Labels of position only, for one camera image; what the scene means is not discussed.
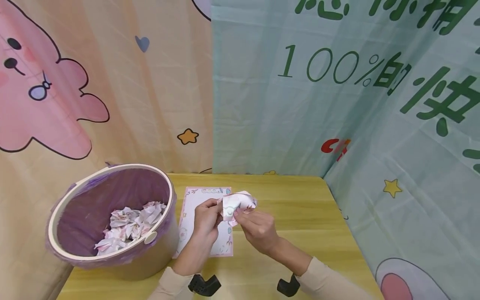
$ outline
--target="yellow star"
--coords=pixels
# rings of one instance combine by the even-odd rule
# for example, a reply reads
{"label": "yellow star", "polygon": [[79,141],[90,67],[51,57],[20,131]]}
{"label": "yellow star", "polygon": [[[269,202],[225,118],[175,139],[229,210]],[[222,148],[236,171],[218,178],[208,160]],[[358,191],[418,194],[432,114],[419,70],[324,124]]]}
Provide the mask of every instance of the yellow star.
{"label": "yellow star", "polygon": [[193,132],[190,128],[185,129],[185,131],[179,135],[177,135],[177,138],[181,141],[182,144],[186,145],[188,143],[196,143],[197,142],[197,136],[199,134],[196,132]]}
{"label": "yellow star", "polygon": [[388,180],[384,180],[384,181],[385,181],[384,192],[390,193],[390,196],[392,196],[392,198],[395,198],[395,194],[397,192],[402,192],[402,189],[398,187],[398,179],[395,179],[394,181],[388,181]]}

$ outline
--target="fabric backdrop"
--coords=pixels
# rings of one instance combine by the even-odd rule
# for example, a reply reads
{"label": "fabric backdrop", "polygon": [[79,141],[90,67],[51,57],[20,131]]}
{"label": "fabric backdrop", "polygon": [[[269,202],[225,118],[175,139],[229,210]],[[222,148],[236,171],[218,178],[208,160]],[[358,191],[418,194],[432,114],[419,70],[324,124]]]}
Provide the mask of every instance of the fabric backdrop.
{"label": "fabric backdrop", "polygon": [[211,27],[200,4],[0,0],[2,299],[61,287],[70,268],[45,250],[47,217],[105,162],[212,167]]}
{"label": "fabric backdrop", "polygon": [[478,298],[480,4],[211,12],[214,172],[324,177],[387,299]]}

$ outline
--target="sleeve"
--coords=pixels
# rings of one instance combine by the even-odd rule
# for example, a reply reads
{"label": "sleeve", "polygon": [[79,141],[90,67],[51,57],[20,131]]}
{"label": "sleeve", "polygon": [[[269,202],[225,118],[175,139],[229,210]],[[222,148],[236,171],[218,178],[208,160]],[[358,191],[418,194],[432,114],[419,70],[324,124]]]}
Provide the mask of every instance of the sleeve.
{"label": "sleeve", "polygon": [[318,300],[371,300],[363,289],[324,265],[315,257],[307,271],[297,277],[300,289]]}
{"label": "sleeve", "polygon": [[158,281],[158,286],[148,300],[191,300],[193,293],[188,289],[191,276],[180,276],[167,267]]}

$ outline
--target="crumpled pink paper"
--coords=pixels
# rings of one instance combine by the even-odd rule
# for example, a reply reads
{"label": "crumpled pink paper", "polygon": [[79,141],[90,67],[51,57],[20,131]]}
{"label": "crumpled pink paper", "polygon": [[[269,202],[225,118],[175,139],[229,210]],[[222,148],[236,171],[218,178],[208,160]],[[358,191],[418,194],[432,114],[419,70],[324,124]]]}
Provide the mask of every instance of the crumpled pink paper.
{"label": "crumpled pink paper", "polygon": [[232,227],[238,224],[233,216],[233,212],[239,208],[244,213],[251,212],[257,207],[257,200],[247,191],[236,192],[227,196],[223,196],[217,200],[217,203],[222,202],[223,210],[220,213],[224,221]]}
{"label": "crumpled pink paper", "polygon": [[121,250],[140,239],[160,220],[166,207],[161,202],[149,202],[141,211],[129,207],[114,210],[110,217],[111,229],[103,231],[105,238],[94,247],[98,249],[97,256]]}

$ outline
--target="right hand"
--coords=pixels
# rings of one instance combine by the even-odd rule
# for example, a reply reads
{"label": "right hand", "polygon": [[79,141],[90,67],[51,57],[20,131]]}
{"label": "right hand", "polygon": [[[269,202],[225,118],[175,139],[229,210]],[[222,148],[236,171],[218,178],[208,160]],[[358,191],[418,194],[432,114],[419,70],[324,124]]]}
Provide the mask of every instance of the right hand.
{"label": "right hand", "polygon": [[271,256],[272,251],[280,242],[273,216],[258,210],[246,214],[238,209],[233,215],[241,225],[247,241],[258,252]]}

